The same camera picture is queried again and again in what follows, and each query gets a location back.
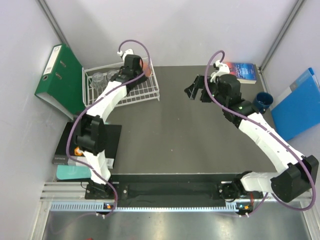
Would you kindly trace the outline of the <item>pink ceramic mug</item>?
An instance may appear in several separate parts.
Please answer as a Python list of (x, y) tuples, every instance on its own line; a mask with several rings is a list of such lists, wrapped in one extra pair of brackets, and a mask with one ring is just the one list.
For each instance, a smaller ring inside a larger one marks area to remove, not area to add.
[(143, 72), (144, 72), (144, 75), (145, 75), (147, 78), (149, 78), (149, 77), (152, 75), (152, 73), (153, 73), (152, 68), (148, 65), (147, 62), (143, 62), (143, 63), (142, 63), (142, 70), (143, 70)]

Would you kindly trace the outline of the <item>dark blue ceramic mug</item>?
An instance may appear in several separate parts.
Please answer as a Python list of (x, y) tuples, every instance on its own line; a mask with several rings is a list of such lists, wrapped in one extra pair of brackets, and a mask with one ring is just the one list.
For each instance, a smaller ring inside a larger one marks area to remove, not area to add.
[(258, 109), (261, 114), (264, 114), (273, 102), (274, 98), (271, 94), (269, 94), (268, 92), (259, 92), (255, 96), (252, 104)]

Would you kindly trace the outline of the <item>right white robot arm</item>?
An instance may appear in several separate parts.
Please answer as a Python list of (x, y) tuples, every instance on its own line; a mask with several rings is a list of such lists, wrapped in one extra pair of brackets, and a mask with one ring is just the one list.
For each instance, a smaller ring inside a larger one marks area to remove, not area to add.
[(275, 167), (275, 172), (239, 174), (233, 185), (237, 197), (245, 198), (253, 191), (267, 192), (289, 203), (314, 188), (319, 168), (317, 158), (303, 155), (280, 137), (258, 109), (242, 98), (241, 84), (235, 76), (224, 74), (210, 81), (209, 77), (198, 75), (184, 92), (194, 100), (199, 90), (200, 100), (220, 104), (224, 117), (247, 135)]

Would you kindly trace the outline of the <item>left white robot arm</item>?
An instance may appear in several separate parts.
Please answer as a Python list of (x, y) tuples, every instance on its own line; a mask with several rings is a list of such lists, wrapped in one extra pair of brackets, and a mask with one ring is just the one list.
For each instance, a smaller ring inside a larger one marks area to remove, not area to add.
[(144, 72), (144, 61), (140, 56), (126, 53), (122, 60), (123, 66), (119, 73), (111, 77), (96, 101), (76, 117), (70, 131), (70, 136), (86, 159), (83, 164), (90, 169), (87, 199), (117, 197), (114, 186), (109, 182), (111, 172), (105, 155), (108, 139), (105, 121), (131, 90), (148, 79)]

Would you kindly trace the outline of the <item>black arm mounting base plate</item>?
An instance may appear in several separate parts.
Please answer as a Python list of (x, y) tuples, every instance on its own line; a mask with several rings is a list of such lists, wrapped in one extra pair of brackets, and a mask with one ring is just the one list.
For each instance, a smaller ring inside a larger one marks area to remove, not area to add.
[[(109, 182), (118, 207), (222, 207), (249, 195), (236, 187), (235, 173), (114, 174)], [(111, 201), (108, 199), (88, 199)]]

